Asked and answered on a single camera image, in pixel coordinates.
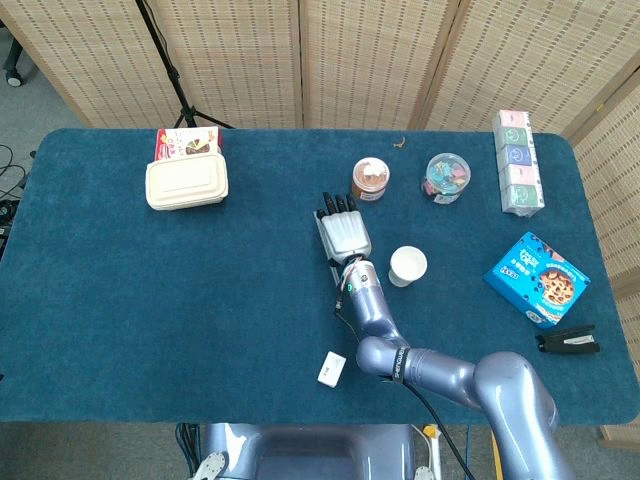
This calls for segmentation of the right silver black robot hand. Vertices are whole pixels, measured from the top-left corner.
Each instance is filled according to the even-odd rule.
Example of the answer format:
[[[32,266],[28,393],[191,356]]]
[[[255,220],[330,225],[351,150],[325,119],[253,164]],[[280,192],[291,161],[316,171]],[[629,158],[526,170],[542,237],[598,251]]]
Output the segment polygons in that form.
[[[323,193],[325,209],[315,212],[316,225],[329,264],[344,266],[355,257],[368,258],[372,243],[351,194]]]

